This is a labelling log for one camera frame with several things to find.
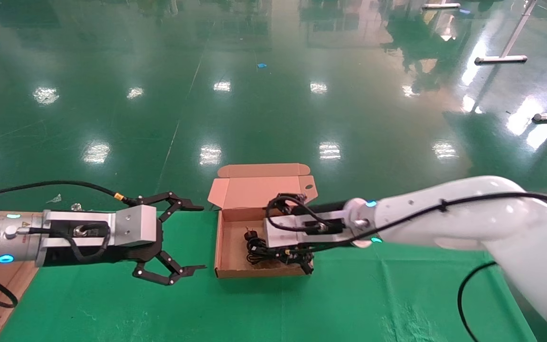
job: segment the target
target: blue led light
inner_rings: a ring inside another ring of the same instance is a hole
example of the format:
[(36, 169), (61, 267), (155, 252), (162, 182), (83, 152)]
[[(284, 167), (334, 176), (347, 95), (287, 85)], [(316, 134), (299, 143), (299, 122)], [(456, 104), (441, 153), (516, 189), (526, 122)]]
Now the blue led light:
[(12, 255), (2, 255), (0, 256), (0, 263), (7, 264), (8, 262), (13, 262), (14, 257)]

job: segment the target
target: cardboard box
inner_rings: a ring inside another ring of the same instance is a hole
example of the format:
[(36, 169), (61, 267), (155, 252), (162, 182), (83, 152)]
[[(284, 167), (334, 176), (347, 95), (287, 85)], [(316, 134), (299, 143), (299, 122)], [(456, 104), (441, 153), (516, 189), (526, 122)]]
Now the cardboard box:
[(226, 165), (218, 171), (208, 201), (221, 208), (217, 226), (215, 273), (219, 278), (304, 275), (298, 264), (268, 260), (252, 265), (244, 234), (248, 229), (264, 238), (265, 207), (278, 193), (304, 193), (315, 199), (310, 168), (303, 164)]

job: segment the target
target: box lid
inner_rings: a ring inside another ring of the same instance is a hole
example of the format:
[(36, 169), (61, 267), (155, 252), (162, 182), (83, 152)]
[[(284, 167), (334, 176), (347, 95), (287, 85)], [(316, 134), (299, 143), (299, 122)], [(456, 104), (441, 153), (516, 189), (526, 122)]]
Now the box lid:
[(264, 208), (278, 193), (304, 193), (316, 198), (310, 168), (304, 164), (226, 165), (218, 171), (208, 201), (221, 209)]

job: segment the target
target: shiny epoxy floor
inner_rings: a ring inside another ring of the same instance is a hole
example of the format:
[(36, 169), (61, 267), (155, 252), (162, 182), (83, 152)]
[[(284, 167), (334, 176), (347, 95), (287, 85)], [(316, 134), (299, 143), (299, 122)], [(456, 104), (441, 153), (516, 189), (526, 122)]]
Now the shiny epoxy floor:
[[(319, 202), (486, 174), (547, 192), (547, 125), (530, 121), (547, 111), (547, 5), (514, 47), (526, 64), (476, 66), (526, 1), (422, 3), (0, 0), (0, 188), (76, 179), (207, 205), (222, 165), (301, 162)], [(76, 202), (120, 207), (50, 187), (0, 209)]]

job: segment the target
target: black plug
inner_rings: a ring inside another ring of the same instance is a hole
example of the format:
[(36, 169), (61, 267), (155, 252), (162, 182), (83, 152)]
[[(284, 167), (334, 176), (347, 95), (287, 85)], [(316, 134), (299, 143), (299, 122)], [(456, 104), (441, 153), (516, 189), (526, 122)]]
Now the black plug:
[(258, 238), (258, 235), (256, 234), (256, 231), (247, 230), (247, 231), (244, 233), (244, 239), (245, 239), (246, 241), (250, 241), (250, 240), (252, 240), (253, 238)]

